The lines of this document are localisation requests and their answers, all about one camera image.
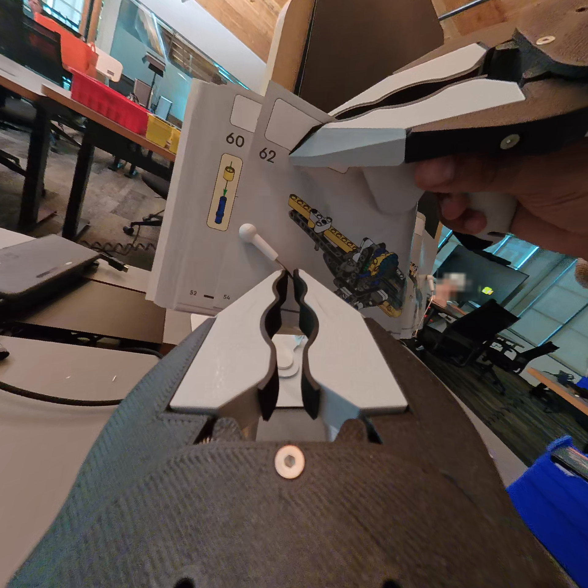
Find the brown table black legs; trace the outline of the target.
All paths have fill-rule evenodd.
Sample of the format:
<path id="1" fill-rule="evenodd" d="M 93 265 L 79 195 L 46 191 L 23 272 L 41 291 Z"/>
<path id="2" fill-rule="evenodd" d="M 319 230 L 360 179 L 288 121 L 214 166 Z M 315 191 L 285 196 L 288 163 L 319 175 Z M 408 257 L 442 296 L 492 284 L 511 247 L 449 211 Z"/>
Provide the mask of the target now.
<path id="1" fill-rule="evenodd" d="M 49 112 L 57 115 L 74 112 L 86 119 L 63 221 L 63 238 L 77 240 L 88 226 L 81 222 L 81 213 L 96 148 L 159 178 L 171 179 L 176 158 L 172 151 L 73 100 L 65 89 L 43 84 L 41 91 Z"/>

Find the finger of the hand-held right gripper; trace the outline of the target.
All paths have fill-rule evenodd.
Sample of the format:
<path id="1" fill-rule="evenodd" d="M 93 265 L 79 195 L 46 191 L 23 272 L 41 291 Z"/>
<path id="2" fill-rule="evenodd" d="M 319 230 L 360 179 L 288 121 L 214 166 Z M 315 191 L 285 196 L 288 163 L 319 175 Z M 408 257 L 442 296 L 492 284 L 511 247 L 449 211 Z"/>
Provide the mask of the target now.
<path id="1" fill-rule="evenodd" d="M 379 107 L 411 104 L 442 89 L 453 81 L 462 81 L 476 72 L 488 48 L 478 43 L 440 55 L 429 61 L 397 71 L 330 112 L 346 119 Z"/>
<path id="2" fill-rule="evenodd" d="M 410 129 L 524 100 L 515 82 L 470 79 L 408 105 L 327 123 L 294 149 L 289 160 L 310 168 L 399 166 L 406 160 Z"/>

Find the white book stand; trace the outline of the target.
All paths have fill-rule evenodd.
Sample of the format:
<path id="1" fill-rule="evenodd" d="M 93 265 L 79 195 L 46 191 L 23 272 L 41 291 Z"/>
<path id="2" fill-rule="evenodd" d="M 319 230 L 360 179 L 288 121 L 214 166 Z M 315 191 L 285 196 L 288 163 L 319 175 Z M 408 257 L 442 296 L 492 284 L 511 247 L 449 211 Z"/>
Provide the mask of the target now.
<path id="1" fill-rule="evenodd" d="M 317 1 L 315 6 L 297 97 L 327 114 L 330 122 L 331 111 L 443 44 L 430 1 Z M 290 271 L 278 260 L 254 225 L 242 225 L 239 236 L 277 264 L 271 274 L 287 271 L 281 316 L 299 321 L 293 290 L 296 269 Z"/>

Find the white plastic box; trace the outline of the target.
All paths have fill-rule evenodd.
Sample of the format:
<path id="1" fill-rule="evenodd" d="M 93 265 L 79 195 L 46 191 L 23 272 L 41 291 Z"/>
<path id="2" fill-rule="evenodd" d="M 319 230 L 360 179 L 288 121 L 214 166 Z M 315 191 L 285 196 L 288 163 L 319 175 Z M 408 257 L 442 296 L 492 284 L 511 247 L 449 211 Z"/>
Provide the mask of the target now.
<path id="1" fill-rule="evenodd" d="M 123 65 L 107 52 L 95 47 L 97 55 L 96 71 L 111 82 L 118 83 L 123 73 Z"/>

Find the large dark wall screen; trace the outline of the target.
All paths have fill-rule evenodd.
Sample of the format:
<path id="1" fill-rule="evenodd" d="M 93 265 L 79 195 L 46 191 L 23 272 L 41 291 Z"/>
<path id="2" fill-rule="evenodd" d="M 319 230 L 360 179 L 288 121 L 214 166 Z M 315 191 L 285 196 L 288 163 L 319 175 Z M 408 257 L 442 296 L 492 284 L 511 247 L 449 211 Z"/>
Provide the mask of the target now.
<path id="1" fill-rule="evenodd" d="M 489 300 L 506 307 L 522 289 L 528 275 L 497 261 L 495 256 L 482 255 L 457 246 L 433 274 L 437 281 L 451 282 L 451 302 L 459 306 L 482 306 Z"/>

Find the orange plastic bin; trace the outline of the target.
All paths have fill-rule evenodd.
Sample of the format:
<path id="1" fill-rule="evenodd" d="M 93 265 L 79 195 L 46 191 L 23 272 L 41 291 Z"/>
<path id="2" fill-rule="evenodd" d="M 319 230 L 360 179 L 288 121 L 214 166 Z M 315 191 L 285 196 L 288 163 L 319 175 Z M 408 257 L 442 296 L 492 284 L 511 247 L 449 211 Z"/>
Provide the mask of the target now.
<path id="1" fill-rule="evenodd" d="M 55 20 L 39 13 L 35 13 L 36 23 L 57 33 L 61 38 L 61 59 L 65 69 L 79 71 L 96 79 L 98 54 L 94 44 L 88 44 Z"/>

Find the black office chair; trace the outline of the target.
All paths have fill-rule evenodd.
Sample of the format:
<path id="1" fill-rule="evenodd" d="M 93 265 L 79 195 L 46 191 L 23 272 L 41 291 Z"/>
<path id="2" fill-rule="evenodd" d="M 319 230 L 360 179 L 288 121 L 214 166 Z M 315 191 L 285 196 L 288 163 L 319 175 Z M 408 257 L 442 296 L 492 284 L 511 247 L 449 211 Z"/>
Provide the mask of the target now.
<path id="1" fill-rule="evenodd" d="M 502 395 L 506 394 L 506 388 L 495 372 L 496 367 L 511 374 L 520 374 L 534 359 L 548 356 L 559 349 L 552 341 L 522 352 L 517 351 L 515 347 L 516 343 L 498 337 L 481 355 L 486 364 L 481 368 L 478 380 L 489 376 L 492 384 Z"/>
<path id="2" fill-rule="evenodd" d="M 518 316 L 490 299 L 448 324 L 441 332 L 424 326 L 417 335 L 417 341 L 432 355 L 464 367 L 480 357 L 497 334 L 518 320 Z"/>

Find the black power adapter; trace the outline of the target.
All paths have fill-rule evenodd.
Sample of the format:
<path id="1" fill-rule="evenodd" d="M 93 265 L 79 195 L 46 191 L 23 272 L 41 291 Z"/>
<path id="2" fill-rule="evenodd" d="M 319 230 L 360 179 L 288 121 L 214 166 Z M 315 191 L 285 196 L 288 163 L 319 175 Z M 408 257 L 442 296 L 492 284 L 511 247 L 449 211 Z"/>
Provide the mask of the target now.
<path id="1" fill-rule="evenodd" d="M 1 307 L 34 303 L 83 276 L 100 254 L 58 235 L 1 249 Z"/>

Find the black music stand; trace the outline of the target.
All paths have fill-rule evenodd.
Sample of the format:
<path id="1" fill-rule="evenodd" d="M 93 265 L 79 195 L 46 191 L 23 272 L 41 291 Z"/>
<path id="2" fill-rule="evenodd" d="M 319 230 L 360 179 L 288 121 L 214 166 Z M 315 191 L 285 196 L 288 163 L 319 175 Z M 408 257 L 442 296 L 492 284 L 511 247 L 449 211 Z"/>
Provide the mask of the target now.
<path id="1" fill-rule="evenodd" d="M 155 86 L 156 78 L 157 77 L 161 77 L 161 78 L 164 77 L 165 70 L 166 70 L 166 63 L 165 63 L 165 61 L 161 60 L 156 55 L 151 54 L 149 52 L 147 52 L 143 56 L 142 62 L 145 63 L 148 66 L 148 69 L 153 72 L 153 78 L 152 78 L 151 86 L 150 86 L 150 90 L 149 90 L 149 97 L 148 97 L 148 101 L 146 103 L 146 108 L 147 108 L 147 110 L 150 111 L 151 106 L 152 106 L 153 89 Z"/>

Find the lego instruction book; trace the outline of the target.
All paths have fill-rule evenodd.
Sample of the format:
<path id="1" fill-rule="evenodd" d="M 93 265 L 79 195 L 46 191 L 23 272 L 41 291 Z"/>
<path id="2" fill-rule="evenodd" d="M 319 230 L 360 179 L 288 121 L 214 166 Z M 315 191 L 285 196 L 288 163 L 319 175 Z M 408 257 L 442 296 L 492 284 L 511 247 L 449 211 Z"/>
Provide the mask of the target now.
<path id="1" fill-rule="evenodd" d="M 330 117 L 280 86 L 192 83 L 146 299 L 215 315 L 278 269 L 239 236 L 252 224 L 290 271 L 305 270 L 398 339 L 421 324 L 435 254 L 414 167 L 305 168 L 290 151 Z"/>

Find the black chair wheel base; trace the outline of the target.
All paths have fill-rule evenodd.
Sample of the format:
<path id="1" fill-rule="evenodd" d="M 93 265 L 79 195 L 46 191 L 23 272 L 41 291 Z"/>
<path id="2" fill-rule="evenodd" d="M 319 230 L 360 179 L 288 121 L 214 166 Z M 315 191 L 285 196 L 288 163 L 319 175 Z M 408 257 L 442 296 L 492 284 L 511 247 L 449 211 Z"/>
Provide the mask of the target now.
<path id="1" fill-rule="evenodd" d="M 160 210 L 157 213 L 149 214 L 147 217 L 143 217 L 139 221 L 130 222 L 124 226 L 122 231 L 128 236 L 135 235 L 135 229 L 143 226 L 150 226 L 159 228 L 162 226 L 165 210 Z"/>

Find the light wooden desk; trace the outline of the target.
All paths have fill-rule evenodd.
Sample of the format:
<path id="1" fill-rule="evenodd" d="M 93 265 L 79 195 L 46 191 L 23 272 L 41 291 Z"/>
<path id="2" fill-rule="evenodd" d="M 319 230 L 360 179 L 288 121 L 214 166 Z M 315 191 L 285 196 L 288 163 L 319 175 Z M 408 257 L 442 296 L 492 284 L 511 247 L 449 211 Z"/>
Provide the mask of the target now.
<path id="1" fill-rule="evenodd" d="M 577 394 L 569 385 L 559 383 L 555 375 L 532 367 L 527 367 L 525 373 L 538 380 L 540 385 L 555 393 L 568 405 L 574 406 L 579 412 L 587 416 L 587 399 Z"/>

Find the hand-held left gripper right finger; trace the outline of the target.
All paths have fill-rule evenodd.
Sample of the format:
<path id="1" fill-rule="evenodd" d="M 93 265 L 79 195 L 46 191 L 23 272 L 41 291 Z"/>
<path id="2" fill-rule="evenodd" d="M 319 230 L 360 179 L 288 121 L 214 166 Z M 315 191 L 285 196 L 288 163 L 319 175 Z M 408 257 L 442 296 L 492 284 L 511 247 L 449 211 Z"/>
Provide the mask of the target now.
<path id="1" fill-rule="evenodd" d="M 408 401 L 361 313 L 304 270 L 293 272 L 293 290 L 307 338 L 300 386 L 309 416 L 342 425 L 404 412 Z"/>

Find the blue plastic bin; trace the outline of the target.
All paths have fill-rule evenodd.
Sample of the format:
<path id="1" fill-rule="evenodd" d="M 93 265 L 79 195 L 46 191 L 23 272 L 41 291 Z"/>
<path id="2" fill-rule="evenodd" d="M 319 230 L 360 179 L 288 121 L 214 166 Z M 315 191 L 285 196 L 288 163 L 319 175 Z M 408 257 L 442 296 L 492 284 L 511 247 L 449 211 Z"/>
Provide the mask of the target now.
<path id="1" fill-rule="evenodd" d="M 507 487 L 516 510 L 579 587 L 587 587 L 587 455 L 556 439 Z"/>

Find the dark table black legs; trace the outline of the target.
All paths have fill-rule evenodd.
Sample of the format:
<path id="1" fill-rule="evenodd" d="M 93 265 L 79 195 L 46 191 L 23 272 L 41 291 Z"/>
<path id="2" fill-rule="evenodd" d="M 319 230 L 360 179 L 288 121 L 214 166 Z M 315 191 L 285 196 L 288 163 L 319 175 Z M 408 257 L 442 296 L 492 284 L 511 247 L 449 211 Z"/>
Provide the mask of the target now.
<path id="1" fill-rule="evenodd" d="M 45 188 L 51 121 L 47 96 L 42 90 L 44 83 L 44 78 L 37 73 L 1 55 L 1 88 L 32 102 L 35 108 L 18 218 L 18 229 L 22 232 L 38 224 Z"/>

